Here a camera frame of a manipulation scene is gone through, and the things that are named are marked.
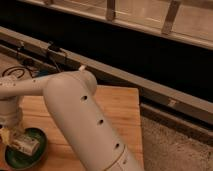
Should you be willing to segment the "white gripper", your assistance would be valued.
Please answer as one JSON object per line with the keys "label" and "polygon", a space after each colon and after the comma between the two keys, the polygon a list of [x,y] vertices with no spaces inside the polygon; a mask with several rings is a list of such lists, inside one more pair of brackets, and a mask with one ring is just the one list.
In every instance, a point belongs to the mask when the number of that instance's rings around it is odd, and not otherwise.
{"label": "white gripper", "polygon": [[0,138],[5,145],[11,142],[11,130],[17,130],[18,135],[25,135],[26,129],[22,126],[23,112],[19,98],[0,99]]}

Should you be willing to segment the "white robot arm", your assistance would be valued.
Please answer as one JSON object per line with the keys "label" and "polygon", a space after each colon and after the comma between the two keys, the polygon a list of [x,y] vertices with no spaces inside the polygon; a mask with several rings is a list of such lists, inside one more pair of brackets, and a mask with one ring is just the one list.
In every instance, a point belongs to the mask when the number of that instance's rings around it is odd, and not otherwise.
{"label": "white robot arm", "polygon": [[23,96],[41,96],[55,124],[87,171],[144,171],[105,118],[94,94],[97,81],[89,71],[61,72],[19,80],[0,78],[0,138],[5,153],[20,161],[39,161],[46,146],[39,130],[22,126]]}

